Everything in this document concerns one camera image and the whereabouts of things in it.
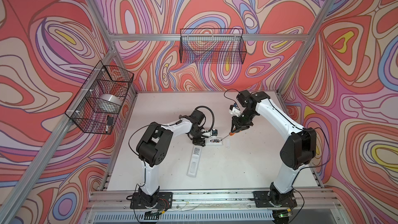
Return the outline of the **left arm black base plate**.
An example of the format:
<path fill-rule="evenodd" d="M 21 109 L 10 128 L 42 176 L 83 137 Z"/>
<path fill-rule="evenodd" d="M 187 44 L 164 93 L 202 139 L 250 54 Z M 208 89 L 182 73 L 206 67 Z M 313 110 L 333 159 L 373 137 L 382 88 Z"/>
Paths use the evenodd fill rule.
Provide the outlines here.
<path fill-rule="evenodd" d="M 153 195 L 147 195 L 144 192 L 134 193 L 126 197 L 130 200 L 130 209 L 169 209 L 172 207 L 173 193 L 156 192 Z"/>

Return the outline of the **orange handled screwdriver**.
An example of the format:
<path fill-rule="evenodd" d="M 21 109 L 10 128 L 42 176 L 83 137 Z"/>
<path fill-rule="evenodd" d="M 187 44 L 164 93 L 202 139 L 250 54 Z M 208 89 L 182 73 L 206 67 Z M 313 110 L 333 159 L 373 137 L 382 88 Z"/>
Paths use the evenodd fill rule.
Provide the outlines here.
<path fill-rule="evenodd" d="M 225 137 L 221 138 L 220 141 L 223 141 L 224 139 L 226 139 L 226 138 L 228 138 L 228 137 L 231 137 L 231 136 L 233 136 L 233 135 L 234 135 L 234 133 L 233 133 L 233 132 L 230 132 L 228 135 L 226 135 Z"/>

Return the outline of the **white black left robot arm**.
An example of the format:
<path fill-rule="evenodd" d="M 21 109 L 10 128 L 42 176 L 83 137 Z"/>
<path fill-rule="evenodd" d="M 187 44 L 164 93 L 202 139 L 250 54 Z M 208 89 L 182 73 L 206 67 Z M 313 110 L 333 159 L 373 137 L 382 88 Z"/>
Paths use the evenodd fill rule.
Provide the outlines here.
<path fill-rule="evenodd" d="M 144 185 L 141 191 L 153 196 L 159 191 L 158 165 L 166 158 L 173 138 L 186 134 L 195 147 L 205 146 L 202 137 L 203 127 L 200 126 L 205 115 L 195 109 L 191 115 L 180 116 L 177 121 L 168 124 L 152 122 L 140 139 L 136 152 L 143 163 Z"/>

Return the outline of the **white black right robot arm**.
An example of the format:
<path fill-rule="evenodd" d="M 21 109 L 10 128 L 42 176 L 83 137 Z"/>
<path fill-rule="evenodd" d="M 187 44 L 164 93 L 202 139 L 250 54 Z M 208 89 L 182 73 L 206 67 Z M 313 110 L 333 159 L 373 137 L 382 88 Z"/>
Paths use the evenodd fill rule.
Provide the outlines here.
<path fill-rule="evenodd" d="M 264 91 L 243 90 L 236 98 L 243 110 L 240 111 L 237 104 L 230 106 L 230 135 L 252 127 L 254 117 L 264 117 L 285 140 L 280 151 L 282 165 L 270 189 L 280 195 L 290 193 L 300 169 L 305 168 L 315 157 L 317 132 L 313 128 L 304 128 L 291 119 Z"/>

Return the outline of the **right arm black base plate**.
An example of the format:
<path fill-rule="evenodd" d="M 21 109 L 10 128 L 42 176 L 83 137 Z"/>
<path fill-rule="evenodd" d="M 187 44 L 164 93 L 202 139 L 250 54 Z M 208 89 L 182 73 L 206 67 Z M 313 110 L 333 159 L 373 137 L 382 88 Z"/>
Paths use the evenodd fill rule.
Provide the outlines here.
<path fill-rule="evenodd" d="M 293 190 L 285 194 L 278 191 L 254 191 L 253 200 L 256 207 L 295 208 L 297 202 Z"/>

